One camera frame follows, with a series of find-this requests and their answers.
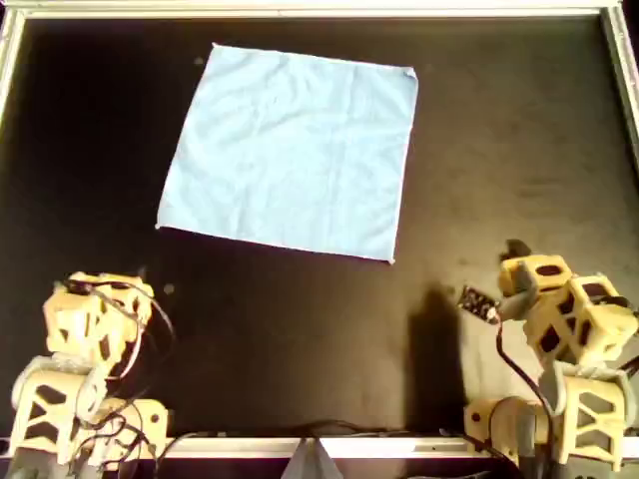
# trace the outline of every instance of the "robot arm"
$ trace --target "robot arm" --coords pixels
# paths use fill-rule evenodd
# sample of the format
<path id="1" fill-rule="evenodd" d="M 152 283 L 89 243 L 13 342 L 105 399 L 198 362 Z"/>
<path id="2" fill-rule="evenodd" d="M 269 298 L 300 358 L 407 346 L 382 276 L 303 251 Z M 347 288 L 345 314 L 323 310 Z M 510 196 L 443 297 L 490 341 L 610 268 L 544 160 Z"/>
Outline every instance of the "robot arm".
<path id="1" fill-rule="evenodd" d="M 528 345 L 544 368 L 539 389 L 549 408 L 552 444 L 542 406 L 518 397 L 472 402 L 465 410 L 466 433 L 488 441 L 526 477 L 538 477 L 539 448 L 550 454 L 552 477 L 601 479 L 619 472 L 636 401 L 626 373 L 606 362 L 619 357 L 639 327 L 628 301 L 606 276 L 578 276 L 557 255 L 508 258 L 498 283 L 504 299 L 485 311 L 485 319 L 492 314 L 525 321 Z M 460 305 L 477 314 L 468 305 L 481 294 L 475 291 L 472 300 L 467 290 L 465 295 Z"/>
<path id="2" fill-rule="evenodd" d="M 40 466 L 55 477 L 80 457 L 90 475 L 99 476 L 105 463 L 162 452 L 168 414 L 161 403 L 107 398 L 107 380 L 124 377 L 135 362 L 152 317 L 152 296 L 141 279 L 112 274 L 78 272 L 55 286 L 44 304 L 47 348 L 53 354 L 35 357 L 11 395 L 15 459 L 9 477 Z M 127 344 L 131 354 L 123 366 Z"/>

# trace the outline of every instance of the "black table surface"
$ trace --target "black table surface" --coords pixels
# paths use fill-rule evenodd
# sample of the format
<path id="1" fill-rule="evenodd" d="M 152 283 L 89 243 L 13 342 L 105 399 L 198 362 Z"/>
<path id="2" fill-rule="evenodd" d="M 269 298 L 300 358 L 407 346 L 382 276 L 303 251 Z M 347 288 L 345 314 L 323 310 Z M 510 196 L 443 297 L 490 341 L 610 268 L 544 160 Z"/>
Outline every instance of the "black table surface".
<path id="1" fill-rule="evenodd" d="M 154 228 L 212 42 L 415 68 L 394 265 Z M 179 343 L 149 395 L 173 433 L 459 428 L 453 292 L 495 291 L 522 238 L 639 299 L 638 213 L 594 18 L 30 20 L 0 136 L 0 430 L 46 353 L 42 303 L 76 270 L 155 287 Z M 157 365 L 146 350 L 130 388 Z"/>

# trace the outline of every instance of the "aluminum frame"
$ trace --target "aluminum frame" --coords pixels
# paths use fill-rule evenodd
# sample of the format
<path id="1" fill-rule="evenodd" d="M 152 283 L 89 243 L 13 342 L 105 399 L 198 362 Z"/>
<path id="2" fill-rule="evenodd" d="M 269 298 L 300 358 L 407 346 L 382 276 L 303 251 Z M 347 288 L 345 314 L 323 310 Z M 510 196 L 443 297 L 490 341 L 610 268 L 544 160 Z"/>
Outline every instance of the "aluminum frame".
<path id="1" fill-rule="evenodd" d="M 4 4 L 0 33 L 0 129 L 22 34 L 30 19 L 599 16 L 639 173 L 639 73 L 620 0 L 6 0 Z M 189 438 L 177 443 L 167 457 L 290 458 L 299 441 L 298 438 Z M 344 437 L 321 441 L 333 458 L 485 457 L 468 452 L 465 441 L 456 438 Z M 639 438 L 624 440 L 623 455 L 639 458 Z"/>

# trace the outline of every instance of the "towel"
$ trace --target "towel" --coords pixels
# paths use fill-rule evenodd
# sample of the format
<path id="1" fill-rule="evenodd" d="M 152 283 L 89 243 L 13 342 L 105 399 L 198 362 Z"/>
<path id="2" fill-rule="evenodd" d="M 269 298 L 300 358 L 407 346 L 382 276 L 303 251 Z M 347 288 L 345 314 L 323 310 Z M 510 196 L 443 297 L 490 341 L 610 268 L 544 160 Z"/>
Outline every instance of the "towel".
<path id="1" fill-rule="evenodd" d="M 412 68 L 214 45 L 157 227 L 393 262 Z"/>

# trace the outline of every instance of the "cable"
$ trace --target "cable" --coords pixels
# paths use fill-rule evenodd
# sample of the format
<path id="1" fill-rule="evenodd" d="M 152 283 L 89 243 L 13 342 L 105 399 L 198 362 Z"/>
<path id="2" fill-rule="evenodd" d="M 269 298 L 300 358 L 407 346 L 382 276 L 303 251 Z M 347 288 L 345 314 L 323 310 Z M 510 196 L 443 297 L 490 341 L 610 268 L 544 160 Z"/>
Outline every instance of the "cable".
<path id="1" fill-rule="evenodd" d="M 116 437 L 118 434 L 120 434 L 124 430 L 124 428 L 125 428 L 125 426 L 127 424 L 127 419 L 122 414 L 117 414 L 116 417 L 118 417 L 118 418 L 120 418 L 122 420 L 122 422 L 120 423 L 120 426 L 118 427 L 117 430 L 115 430 L 114 432 L 110 432 L 110 433 L 94 434 L 93 436 L 87 437 L 86 439 L 84 439 L 80 443 L 80 445 L 76 448 L 75 452 L 71 456 L 71 459 L 69 460 L 69 475 L 71 475 L 71 472 L 73 471 L 74 466 L 76 465 L 76 461 L 77 461 L 78 455 L 80 454 L 80 451 L 82 451 L 84 446 L 86 446 L 89 442 L 96 441 L 98 439 L 112 439 L 112 438 Z"/>
<path id="2" fill-rule="evenodd" d="M 138 408 L 138 406 L 136 406 L 135 403 L 131 404 L 133 406 L 133 408 L 135 409 L 135 411 L 138 413 L 138 418 L 140 419 L 140 429 L 144 430 L 144 419 L 142 417 L 142 413 L 140 412 L 140 409 Z M 122 458 L 120 458 L 120 464 L 118 466 L 118 479 L 120 479 L 120 473 L 122 472 L 122 469 L 124 468 L 124 465 L 127 461 L 127 459 L 129 458 L 129 456 L 131 456 L 131 453 L 136 449 L 138 449 L 138 458 L 136 459 L 135 464 L 133 465 L 133 472 L 129 475 L 129 477 L 135 477 L 136 472 L 138 471 L 138 466 L 140 465 L 140 457 L 142 456 L 142 445 L 140 444 L 141 439 L 139 436 L 136 436 L 136 438 L 131 441 L 131 444 L 129 444 L 129 446 L 127 447 L 127 452 L 125 455 L 122 456 Z"/>
<path id="3" fill-rule="evenodd" d="M 129 361 L 127 361 L 126 367 L 122 370 L 120 374 L 115 376 L 109 375 L 107 376 L 107 379 L 111 379 L 111 380 L 122 379 L 127 374 L 129 374 L 131 369 L 133 369 L 133 365 L 138 359 L 138 354 L 140 354 L 141 346 L 142 346 L 142 331 L 140 330 L 140 324 L 136 323 L 136 342 L 133 345 L 133 350 L 131 351 L 131 355 L 129 356 Z"/>
<path id="4" fill-rule="evenodd" d="M 176 446 L 176 444 L 178 444 L 183 439 L 188 439 L 190 437 L 207 437 L 208 435 L 209 433 L 204 431 L 203 432 L 187 432 L 186 434 L 182 434 L 181 436 L 174 438 L 169 444 L 167 444 L 167 447 L 164 448 L 164 451 L 162 451 L 162 454 L 158 456 L 158 460 L 156 461 L 156 470 L 153 476 L 154 479 L 158 479 L 160 477 L 160 467 L 162 466 L 162 462 L 167 457 L 167 454 L 169 453 L 169 451 L 171 451 L 171 449 L 173 449 Z"/>
<path id="5" fill-rule="evenodd" d="M 510 366 L 510 368 L 513 371 L 515 371 L 515 373 L 521 379 L 523 379 L 523 381 L 528 385 L 528 387 L 532 390 L 532 392 L 534 392 L 535 396 L 537 396 L 537 399 L 539 399 L 539 401 L 541 402 L 541 406 L 543 407 L 543 411 L 545 412 L 546 417 L 548 418 L 548 438 L 546 440 L 546 447 L 547 447 L 547 451 L 546 451 L 546 466 L 544 467 L 543 477 L 544 477 L 544 479 L 550 479 L 550 477 L 552 475 L 552 451 L 554 450 L 554 440 L 555 440 L 554 424 L 552 422 L 552 412 L 550 410 L 550 405 L 548 404 L 548 400 L 545 398 L 545 396 L 543 395 L 543 393 L 539 389 L 539 386 L 537 384 L 535 384 L 535 381 L 533 381 L 530 378 L 530 376 L 528 376 L 528 374 L 526 374 L 525 371 L 523 369 L 521 369 L 521 367 L 519 367 L 519 365 L 510 358 L 510 356 L 508 356 L 508 354 L 506 354 L 506 351 L 504 351 L 504 349 L 503 349 L 503 321 L 501 320 L 501 317 L 499 317 L 499 326 L 498 327 L 499 328 L 497 330 L 497 337 L 496 337 L 496 341 L 495 341 L 496 342 L 496 346 L 497 346 L 497 353 L 504 360 L 504 362 L 506 364 L 508 364 L 508 366 Z"/>
<path id="6" fill-rule="evenodd" d="M 144 291 L 142 288 L 138 287 L 135 284 L 132 284 L 132 283 L 129 283 L 129 282 L 124 282 L 124 281 L 91 282 L 91 281 L 83 281 L 83 280 L 79 280 L 79 279 L 66 279 L 66 280 L 62 281 L 62 284 L 71 293 L 74 293 L 74 294 L 85 294 L 85 295 L 86 294 L 94 294 L 94 295 L 98 296 L 104 302 L 106 302 L 110 306 L 112 306 L 115 309 L 117 309 L 125 317 L 127 317 L 127 318 L 131 319 L 132 321 L 134 321 L 136 323 L 138 329 L 139 329 L 138 334 L 137 334 L 136 343 L 138 342 L 138 340 L 141 343 L 142 334 L 140 333 L 140 328 L 144 327 L 144 324 L 142 324 L 142 321 L 138 318 L 137 315 L 132 314 L 131 312 L 126 310 L 121 304 L 119 304 L 117 301 L 115 301 L 114 299 L 112 299 L 111 297 L 106 295 L 103 291 L 97 289 L 97 287 L 103 286 L 103 285 L 110 285 L 110 286 L 112 286 L 114 288 L 132 288 L 132 289 L 135 289 L 136 291 L 138 291 L 141 295 L 146 297 L 151 302 L 151 304 L 154 307 L 154 309 L 160 314 L 160 317 L 162 318 L 163 322 L 166 324 L 167 330 L 169 331 L 169 335 L 171 336 L 171 344 L 170 344 L 169 348 L 167 349 L 167 353 L 164 354 L 164 356 L 160 359 L 160 365 L 164 364 L 168 360 L 168 358 L 171 356 L 171 354 L 173 353 L 173 349 L 175 348 L 175 344 L 177 342 L 177 336 L 176 336 L 175 329 L 173 327 L 173 323 L 171 322 L 171 319 L 169 318 L 167 313 L 162 309 L 160 304 L 152 296 L 150 296 L 146 291 Z M 125 370 L 119 375 L 118 378 L 124 377 L 124 375 L 126 375 L 129 372 L 129 370 L 133 367 L 133 363 L 135 362 L 135 360 L 137 359 L 137 356 L 139 354 L 139 349 L 140 349 L 140 346 L 138 346 L 137 349 L 134 347 L 134 351 L 132 351 L 132 356 L 130 358 L 129 364 L 127 364 L 127 367 L 125 367 Z M 102 418 L 97 423 L 90 423 L 88 421 L 82 421 L 81 420 L 81 423 L 82 423 L 83 427 L 85 427 L 87 429 L 92 429 L 92 430 L 99 430 L 102 427 L 104 427 L 104 425 L 107 424 L 111 419 L 116 417 L 120 412 L 122 412 L 124 409 L 129 407 L 131 404 L 133 404 L 133 401 L 135 401 L 136 399 L 138 399 L 142 395 L 144 395 L 151 388 L 153 383 L 155 382 L 156 378 L 158 377 L 159 372 L 160 372 L 160 368 L 157 368 L 156 371 L 154 373 L 152 373 L 151 378 L 146 382 L 146 384 L 140 390 L 138 390 L 138 392 L 136 392 L 131 397 L 126 399 L 125 402 L 121 406 L 119 406 L 116 409 L 114 409 L 113 411 L 111 411 L 109 414 L 107 414 L 104 418 Z"/>
<path id="7" fill-rule="evenodd" d="M 472 437 L 472 436 L 470 436 L 468 434 L 465 434 L 463 432 L 451 431 L 449 429 L 444 429 L 444 428 L 440 428 L 439 429 L 439 434 L 441 434 L 442 436 L 446 436 L 446 437 L 458 437 L 460 439 L 463 439 L 466 442 L 469 442 L 470 444 L 472 444 L 475 447 L 475 449 L 477 450 L 477 452 L 481 452 L 483 450 L 488 451 L 492 457 L 494 457 L 495 459 L 499 459 L 499 460 L 503 461 L 508 467 L 516 470 L 517 471 L 517 475 L 520 478 L 523 479 L 523 473 L 517 467 L 517 465 L 514 462 L 512 462 L 512 460 L 508 456 L 506 456 L 503 452 L 495 449 L 494 447 L 492 447 L 487 442 L 480 441 L 476 437 Z"/>
<path id="8" fill-rule="evenodd" d="M 625 371 L 628 379 L 630 379 L 632 376 L 637 374 L 637 372 L 639 372 L 639 356 L 633 357 L 628 362 L 619 367 L 619 369 Z"/>

